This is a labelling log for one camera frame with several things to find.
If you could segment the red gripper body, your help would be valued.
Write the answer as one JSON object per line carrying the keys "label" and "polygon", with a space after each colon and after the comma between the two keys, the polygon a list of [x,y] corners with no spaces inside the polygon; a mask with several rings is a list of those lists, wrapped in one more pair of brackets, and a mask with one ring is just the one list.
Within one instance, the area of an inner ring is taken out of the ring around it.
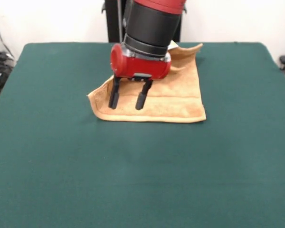
{"label": "red gripper body", "polygon": [[171,67],[171,55],[149,57],[129,50],[125,44],[114,44],[111,50],[111,69],[116,77],[164,79]]}

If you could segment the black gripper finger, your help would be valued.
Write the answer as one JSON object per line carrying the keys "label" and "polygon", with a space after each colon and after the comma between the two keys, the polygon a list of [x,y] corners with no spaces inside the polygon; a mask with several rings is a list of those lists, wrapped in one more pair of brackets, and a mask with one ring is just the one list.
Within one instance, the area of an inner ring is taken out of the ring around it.
{"label": "black gripper finger", "polygon": [[108,104],[108,107],[111,109],[115,109],[117,107],[117,104],[118,104],[120,80],[121,80],[120,77],[116,77],[116,75],[114,75],[113,86],[112,86],[110,100],[109,100],[109,104]]}
{"label": "black gripper finger", "polygon": [[141,92],[138,95],[137,102],[136,102],[136,105],[135,105],[135,109],[136,110],[143,109],[144,104],[145,104],[145,100],[146,100],[146,97],[147,97],[147,94],[148,94],[148,91],[151,88],[152,83],[153,83],[152,80],[147,80],[145,82],[145,84],[143,85],[143,88],[142,88]]}

